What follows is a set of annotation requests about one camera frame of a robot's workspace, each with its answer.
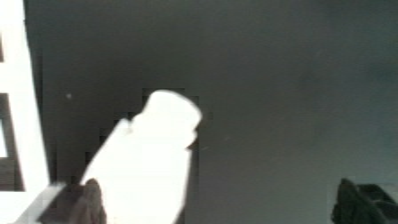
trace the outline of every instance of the overexposed white shape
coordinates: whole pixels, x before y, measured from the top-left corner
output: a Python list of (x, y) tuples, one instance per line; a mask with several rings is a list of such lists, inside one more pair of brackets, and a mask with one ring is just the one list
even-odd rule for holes
[(16, 221), (50, 183), (23, 15), (23, 0), (0, 0), (3, 48), (0, 93), (9, 94), (14, 141), (25, 184), (23, 192), (0, 191), (0, 224)]
[(110, 224), (172, 224), (185, 202), (201, 111), (172, 91), (156, 91), (142, 113), (122, 119), (94, 156), (82, 184), (96, 178)]
[(3, 122), (0, 119), (0, 158), (7, 157), (7, 147), (5, 147), (5, 138), (3, 138)]

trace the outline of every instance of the wall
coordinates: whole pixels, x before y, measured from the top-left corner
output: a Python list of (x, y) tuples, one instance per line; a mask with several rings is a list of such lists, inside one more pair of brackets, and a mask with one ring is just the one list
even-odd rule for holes
[(329, 223), (339, 179), (398, 182), (396, 1), (26, 1), (53, 179), (146, 88), (204, 111), (186, 223)]

